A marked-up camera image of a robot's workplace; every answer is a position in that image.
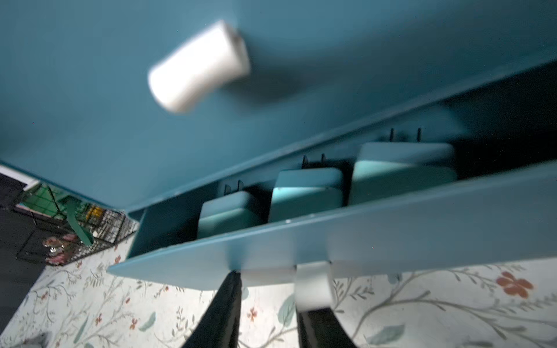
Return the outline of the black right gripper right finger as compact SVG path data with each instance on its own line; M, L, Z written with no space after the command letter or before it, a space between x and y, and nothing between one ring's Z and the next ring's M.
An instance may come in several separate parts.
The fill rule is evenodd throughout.
M303 348L356 348L331 308L297 311L297 332L299 345Z

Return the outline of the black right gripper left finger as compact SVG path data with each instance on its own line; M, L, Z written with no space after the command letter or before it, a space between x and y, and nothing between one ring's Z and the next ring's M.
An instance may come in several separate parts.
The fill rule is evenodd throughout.
M232 347L238 345L242 280L230 272L183 347Z

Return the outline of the white drawer knob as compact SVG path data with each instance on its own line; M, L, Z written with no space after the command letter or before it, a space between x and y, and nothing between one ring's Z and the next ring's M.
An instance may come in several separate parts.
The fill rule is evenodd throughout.
M337 303L329 261L309 262L287 268L241 271L246 287L294 284L294 303L301 313L332 309Z
M147 82L163 109L186 113L206 95L250 72L245 40L221 20L152 66Z

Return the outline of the teal plug cube top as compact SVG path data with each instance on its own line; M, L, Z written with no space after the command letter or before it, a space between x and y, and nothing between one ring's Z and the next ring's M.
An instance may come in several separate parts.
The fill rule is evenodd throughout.
M197 238L206 239L264 224L261 204L247 191L207 201L198 220Z

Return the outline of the teal plug cube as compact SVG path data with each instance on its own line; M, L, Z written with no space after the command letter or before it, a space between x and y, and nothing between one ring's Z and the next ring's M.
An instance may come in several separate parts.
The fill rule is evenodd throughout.
M272 191L268 222L341 208L344 183L344 173L335 167L281 171Z
M457 180L449 143L367 142L352 171L348 205L363 204Z
M264 224L261 204L247 191L207 201L198 220L197 238L206 239Z

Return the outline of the teal two-drawer cabinet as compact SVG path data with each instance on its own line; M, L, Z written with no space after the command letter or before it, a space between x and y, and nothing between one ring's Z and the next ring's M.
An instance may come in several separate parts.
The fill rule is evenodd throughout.
M251 74L168 113L149 68L219 20ZM555 1L3 1L1 162L132 211L555 59Z

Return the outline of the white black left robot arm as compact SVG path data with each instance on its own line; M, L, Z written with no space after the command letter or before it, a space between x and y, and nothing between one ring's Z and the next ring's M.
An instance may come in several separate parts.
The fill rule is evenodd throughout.
M33 222L10 210L23 190L20 181L1 176L1 330L4 330L44 267L17 259Z

